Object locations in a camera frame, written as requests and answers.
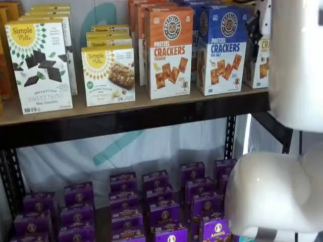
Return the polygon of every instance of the blue pretzel crackers box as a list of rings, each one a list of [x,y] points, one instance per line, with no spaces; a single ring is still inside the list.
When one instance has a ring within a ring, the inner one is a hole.
[[[181,5],[189,6],[194,10],[193,16],[193,42],[192,42],[192,68],[191,81],[196,82],[197,75],[197,53],[198,53],[198,31],[200,29],[200,15],[202,13],[202,6],[210,6],[212,2],[206,1],[187,1],[180,2]]]
[[[174,2],[176,2],[178,6],[190,6],[189,5],[190,3],[199,3],[199,2],[210,2],[213,4],[218,4],[218,3],[221,3],[221,1],[222,0],[174,0]]]
[[[205,95],[241,91],[247,45],[247,8],[202,7],[197,88]]]

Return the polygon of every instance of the snack box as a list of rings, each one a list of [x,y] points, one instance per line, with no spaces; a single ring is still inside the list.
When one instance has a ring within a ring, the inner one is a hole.
[[[127,30],[115,30],[115,31],[104,31],[104,32],[87,32],[86,40],[94,39],[94,38],[102,38],[106,36],[117,36],[117,35],[125,35],[129,36]]]
[[[89,48],[100,48],[114,45],[132,45],[132,41],[129,35],[113,35],[104,36],[101,38],[94,37],[86,40],[87,47]]]
[[[91,181],[77,185],[67,186],[64,189],[64,200],[66,206],[76,203],[94,204],[93,185]]]
[[[135,5],[146,3],[167,3],[169,0],[129,0],[129,27],[130,36],[133,39],[133,46],[136,39],[135,33]]]
[[[249,10],[224,4],[202,7],[197,88],[205,95],[241,91]]]
[[[190,94],[193,9],[147,8],[145,31],[150,99]]]
[[[191,206],[184,205],[184,219],[187,223],[191,221]]]
[[[192,197],[191,215],[192,217],[203,216],[210,212],[220,212],[222,210],[222,194],[218,191],[208,191]]]
[[[137,191],[114,192],[109,195],[110,209],[128,209],[139,205]]]
[[[186,242],[187,228],[180,221],[155,227],[154,242]]]
[[[199,229],[200,229],[200,217],[191,217],[190,228],[191,228],[191,241],[200,242],[199,240]]]
[[[18,214],[15,218],[14,226],[17,236],[24,236],[28,233],[48,233],[50,241],[54,241],[49,210],[41,213],[24,212]]]
[[[169,175],[167,170],[160,170],[142,176],[144,190],[157,188],[169,183]]]
[[[40,9],[30,9],[29,12],[26,12],[26,15],[33,15],[33,14],[70,14],[70,9],[51,9],[51,8],[40,8]]]
[[[40,10],[40,9],[67,9],[71,8],[70,4],[35,4],[30,7],[31,10]]]
[[[181,6],[188,6],[194,9],[193,17],[193,42],[192,42],[192,67],[191,67],[191,81],[196,82],[197,79],[197,53],[198,53],[198,31],[200,29],[200,15],[202,12],[202,6],[210,6],[214,4],[214,1],[189,1],[178,2]]]
[[[109,25],[92,25],[92,32],[107,32],[116,30],[126,30],[129,33],[128,24],[109,24]]]
[[[143,226],[135,226],[131,228],[123,228],[112,230],[112,241],[135,241],[145,242],[145,231]]]
[[[144,3],[135,5],[135,60],[139,84],[146,85],[146,39],[145,39],[145,10],[150,7],[176,7],[176,3]]]
[[[150,226],[180,220],[180,205],[175,199],[158,201],[149,205]]]
[[[236,159],[216,160],[213,167],[213,179],[219,187],[219,179],[222,175],[230,175],[231,170],[236,165]]]
[[[21,1],[0,2],[0,6],[8,7],[12,20],[18,20],[20,16],[24,15],[24,10]]]
[[[191,196],[202,194],[204,192],[214,190],[216,188],[211,177],[203,177],[193,180],[188,180],[185,183],[185,205],[191,204]]]
[[[62,20],[13,21],[6,32],[23,114],[73,108]]]
[[[245,63],[243,81],[253,89],[268,87],[269,46],[270,38],[263,36],[258,42],[257,57]]]
[[[134,56],[131,45],[82,48],[83,75],[88,107],[135,101]],[[114,181],[112,190],[135,187],[136,178]]]
[[[130,228],[132,226],[143,226],[141,206],[112,210],[111,223],[112,230]]]
[[[112,193],[128,189],[137,190],[136,173],[132,171],[123,174],[110,175],[110,189]]]
[[[17,84],[13,65],[10,57],[10,50],[4,25],[11,21],[10,9],[6,6],[0,5],[0,18],[2,24],[0,25],[0,92],[2,100],[12,100],[17,93]]]
[[[25,212],[42,212],[50,210],[52,217],[58,212],[58,201],[55,193],[27,193],[23,199]]]
[[[59,233],[59,242],[70,241],[95,241],[93,221],[84,221],[63,226]]]
[[[181,184],[192,179],[205,177],[205,166],[203,162],[189,163],[181,165]]]
[[[190,3],[197,3],[199,4],[200,2],[209,2],[214,4],[220,4],[220,3],[225,3],[225,4],[233,4],[232,0],[174,0],[178,4],[178,6],[189,6]]]
[[[228,181],[229,181],[228,175],[220,176],[219,191],[220,191],[221,194],[223,194],[223,197],[225,197],[225,194],[226,194]]]
[[[4,106],[2,104],[2,99],[0,98],[0,114],[3,112],[4,110]]]
[[[49,242],[47,233],[31,233],[21,237],[13,237],[10,242]]]
[[[146,202],[151,204],[157,201],[170,199],[173,197],[174,189],[171,184],[166,184],[158,188],[146,191]]]
[[[92,203],[77,203],[62,209],[62,225],[66,226],[71,223],[80,223],[83,221],[94,221],[94,209]]]
[[[200,221],[200,241],[231,241],[229,225],[222,213],[205,216]]]
[[[76,74],[75,74],[75,62],[73,57],[73,47],[72,47],[72,35],[70,29],[70,21],[68,14],[44,14],[44,15],[25,15],[21,16],[19,20],[26,21],[37,21],[41,19],[62,19],[63,32],[64,32],[64,41],[66,56],[62,56],[61,60],[66,62],[69,68],[70,84],[71,84],[71,93],[72,95],[77,95],[76,87]]]

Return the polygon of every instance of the white plastic machine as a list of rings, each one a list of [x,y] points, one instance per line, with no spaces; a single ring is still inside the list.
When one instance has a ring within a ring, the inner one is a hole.
[[[249,26],[254,41],[271,34],[272,114],[289,128],[323,133],[323,0],[257,0],[251,21],[259,24]],[[289,242],[298,233],[298,241],[315,241],[323,231],[323,144],[301,157],[241,157],[225,214],[236,235]]]

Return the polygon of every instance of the orange pretzel crackers box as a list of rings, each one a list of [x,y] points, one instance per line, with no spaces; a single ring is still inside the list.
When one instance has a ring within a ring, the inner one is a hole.
[[[146,3],[166,3],[169,0],[129,0],[129,27],[130,27],[130,36],[133,40],[132,46],[135,46],[135,5],[136,4],[146,4]]]
[[[135,7],[135,31],[136,31],[136,41],[135,41],[135,59],[137,60],[136,67],[138,68],[138,78],[141,86],[146,85],[146,45],[145,45],[145,10],[150,7],[176,7],[176,3],[151,3],[151,4],[137,4]]]
[[[193,9],[145,12],[146,88],[151,99],[190,94]]]
[[[201,7],[197,88],[205,95],[241,91],[249,10],[235,6]]]
[[[257,58],[245,64],[243,82],[253,89],[268,87],[269,44],[270,38],[263,36],[258,42],[259,51]]]

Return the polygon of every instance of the pretzel crisps logo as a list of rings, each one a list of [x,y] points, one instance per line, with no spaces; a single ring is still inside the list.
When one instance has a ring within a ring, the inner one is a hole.
[[[208,22],[206,12],[203,12],[200,17],[200,32],[205,35],[207,32]]]
[[[238,19],[234,13],[227,13],[221,21],[221,31],[226,37],[232,37],[238,26]]]
[[[167,39],[174,40],[181,33],[181,21],[176,15],[169,15],[164,22],[164,34]]]

